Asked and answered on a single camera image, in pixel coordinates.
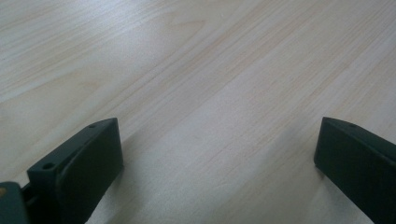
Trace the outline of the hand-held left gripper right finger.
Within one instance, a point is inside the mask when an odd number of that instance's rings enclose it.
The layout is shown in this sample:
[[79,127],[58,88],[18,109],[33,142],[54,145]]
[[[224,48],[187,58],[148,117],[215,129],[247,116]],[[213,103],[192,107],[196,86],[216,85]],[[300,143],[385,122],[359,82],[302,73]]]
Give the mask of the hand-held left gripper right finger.
[[321,122],[314,163],[374,224],[396,224],[396,145],[340,119]]

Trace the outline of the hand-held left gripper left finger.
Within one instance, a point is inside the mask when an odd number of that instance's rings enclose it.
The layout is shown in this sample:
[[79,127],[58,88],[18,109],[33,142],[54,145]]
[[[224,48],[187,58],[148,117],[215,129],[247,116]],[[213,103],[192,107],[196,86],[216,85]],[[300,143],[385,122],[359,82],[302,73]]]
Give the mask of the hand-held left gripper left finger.
[[27,170],[35,224],[85,224],[122,169],[118,120],[97,121]]

